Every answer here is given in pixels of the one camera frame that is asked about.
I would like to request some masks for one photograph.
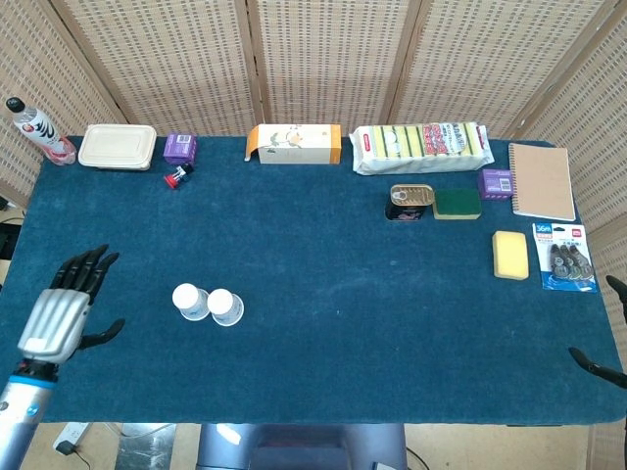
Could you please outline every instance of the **plastic cup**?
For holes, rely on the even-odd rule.
[[[233,326],[242,319],[244,303],[226,289],[215,289],[207,298],[207,307],[220,326]]]
[[[199,321],[209,315],[207,298],[209,294],[193,284],[181,284],[172,292],[172,302],[180,314],[190,321]]]

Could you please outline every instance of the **spiral notebook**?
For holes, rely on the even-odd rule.
[[[509,144],[513,213],[574,220],[566,149]]]

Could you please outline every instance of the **small purple box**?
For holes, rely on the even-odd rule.
[[[511,171],[482,169],[479,171],[479,194],[483,200],[505,200],[513,195]]]
[[[193,165],[196,159],[196,136],[190,134],[170,134],[166,141],[164,158],[171,165]]]

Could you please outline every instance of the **green sponge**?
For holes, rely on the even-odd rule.
[[[481,215],[476,189],[441,189],[435,192],[433,215],[440,220],[471,220]]]

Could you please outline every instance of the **scrub sponge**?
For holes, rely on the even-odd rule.
[[[476,189],[441,189],[435,192],[433,216],[440,220],[469,220],[481,215]]]
[[[497,231],[492,237],[494,275],[522,281],[529,277],[527,241],[523,233]]]

